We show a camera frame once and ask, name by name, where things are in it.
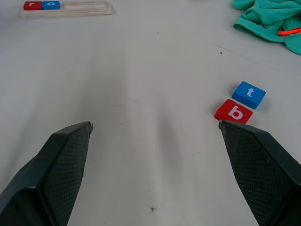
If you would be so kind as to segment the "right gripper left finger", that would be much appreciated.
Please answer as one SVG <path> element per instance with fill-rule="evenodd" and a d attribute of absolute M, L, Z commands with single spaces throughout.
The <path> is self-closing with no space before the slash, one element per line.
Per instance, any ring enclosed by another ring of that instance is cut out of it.
<path fill-rule="evenodd" d="M 93 124 L 52 134 L 0 195 L 2 226 L 65 226 L 77 199 Z"/>

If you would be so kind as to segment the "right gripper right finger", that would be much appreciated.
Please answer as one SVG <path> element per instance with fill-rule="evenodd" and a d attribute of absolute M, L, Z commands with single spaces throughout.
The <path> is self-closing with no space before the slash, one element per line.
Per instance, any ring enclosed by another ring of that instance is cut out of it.
<path fill-rule="evenodd" d="M 256 127 L 220 121 L 236 182 L 260 226 L 301 224 L 301 165 Z"/>

